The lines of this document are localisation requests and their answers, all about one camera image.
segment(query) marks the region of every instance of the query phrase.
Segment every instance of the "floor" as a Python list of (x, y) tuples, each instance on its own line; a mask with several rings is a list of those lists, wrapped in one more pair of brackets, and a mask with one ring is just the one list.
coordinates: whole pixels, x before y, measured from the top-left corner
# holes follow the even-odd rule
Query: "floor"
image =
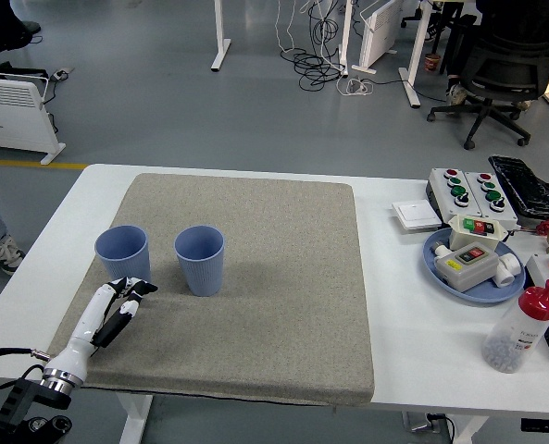
[[(26, 251), (82, 168), (93, 163), (427, 179), (433, 167), (490, 171), (488, 157), (501, 154), (522, 159), (549, 182), (549, 105), (544, 100), (519, 120), (532, 134), (530, 145), (520, 148), (517, 137), (486, 123), (473, 151), (462, 148), (471, 117), (438, 117), (429, 123), (426, 115), (439, 102), (421, 96), (420, 109), (409, 106), (401, 83), (394, 80), (399, 79), (397, 69), (408, 64), (413, 22), (399, 31), (397, 54), (375, 64), (377, 75), (351, 71), (351, 78), (379, 83), (372, 94), (342, 96), (335, 81), (318, 92), (302, 91), (305, 82), (279, 54), (276, 1), (224, 2), (225, 37), (232, 45), (218, 73), (210, 70), (217, 53), (212, 2), (11, 3), (20, 18), (42, 25), (42, 40), (0, 55), (0, 61), (49, 72), (74, 68), (46, 105), (55, 116), (58, 140), (67, 145), (51, 167), (33, 167), (43, 157), (39, 153), (0, 148), (0, 212)], [(405, 13), (411, 15), (417, 3), (406, 0)], [(291, 33), (296, 47), (312, 53), (309, 19), (298, 12), (300, 6)], [(466, 8), (473, 11), (472, 5)], [(356, 9), (356, 17), (362, 9)], [(279, 30), (284, 47), (291, 44), (286, 29), (292, 10), (291, 2), (283, 2)], [(334, 12), (331, 17), (341, 27), (329, 43), (333, 51), (343, 16)], [(362, 23), (355, 28), (362, 33)], [(360, 37), (352, 32), (349, 65), (356, 63), (359, 49)], [(343, 91), (346, 82), (340, 82)], [(444, 76), (421, 69), (415, 87), (440, 100), (445, 84)], [(7, 282), (0, 272), (0, 291)], [(42, 313), (44, 322), (45, 307)], [(0, 405), (4, 397), (0, 393)], [(42, 409), (36, 406), (30, 416), (58, 414)], [(65, 442), (119, 442), (125, 413), (112, 393), (77, 391), (66, 415), (74, 427)], [(400, 413), (371, 409), (335, 412), (158, 397), (143, 443), (447, 442), (445, 430), (414, 436), (401, 424)], [(549, 435), (520, 432), (518, 419), (491, 418), (474, 443), (495, 442), (549, 443)]]

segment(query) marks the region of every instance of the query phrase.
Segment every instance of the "electric heater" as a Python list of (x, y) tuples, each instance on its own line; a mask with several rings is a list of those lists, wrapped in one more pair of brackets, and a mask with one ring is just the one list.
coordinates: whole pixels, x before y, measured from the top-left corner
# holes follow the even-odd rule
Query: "electric heater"
[(0, 146), (46, 153), (42, 165), (66, 146), (58, 143), (44, 99), (29, 81), (0, 79)]

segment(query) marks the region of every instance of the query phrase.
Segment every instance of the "blue cup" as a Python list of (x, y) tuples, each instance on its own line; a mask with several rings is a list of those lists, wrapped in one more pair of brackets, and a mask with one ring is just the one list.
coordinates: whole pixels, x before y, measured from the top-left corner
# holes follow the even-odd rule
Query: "blue cup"
[(182, 231), (173, 243), (188, 287), (196, 296), (212, 296), (222, 286), (225, 237), (219, 229), (197, 225)]
[(148, 236), (142, 228), (120, 225), (104, 231), (95, 241), (95, 253), (111, 280), (129, 277), (151, 281)]

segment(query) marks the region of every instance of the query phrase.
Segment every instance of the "sneaker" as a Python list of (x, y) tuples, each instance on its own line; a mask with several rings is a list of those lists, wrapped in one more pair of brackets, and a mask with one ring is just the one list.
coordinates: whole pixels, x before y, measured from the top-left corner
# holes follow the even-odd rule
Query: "sneaker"
[(19, 249), (9, 234), (0, 240), (0, 269), (5, 273), (12, 276), (24, 257), (25, 253)]
[(466, 89), (461, 86), (459, 83), (452, 85), (451, 88), (447, 90), (447, 105), (462, 105), (468, 97), (468, 92)]
[(526, 100), (525, 102), (513, 102), (511, 105), (519, 111), (527, 111), (528, 109), (530, 109), (531, 101)]

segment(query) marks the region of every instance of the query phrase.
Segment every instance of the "black cable connector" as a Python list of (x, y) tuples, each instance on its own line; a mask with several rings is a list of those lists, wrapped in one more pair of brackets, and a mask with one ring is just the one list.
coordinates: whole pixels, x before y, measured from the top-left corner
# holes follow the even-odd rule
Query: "black cable connector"
[(429, 421), (438, 421), (444, 419), (445, 421), (451, 423), (451, 430), (449, 430), (449, 426), (447, 427), (447, 430), (449, 431), (449, 443), (453, 444), (453, 441), (455, 439), (455, 423), (449, 416), (444, 413), (426, 413), (426, 419), (428, 419)]

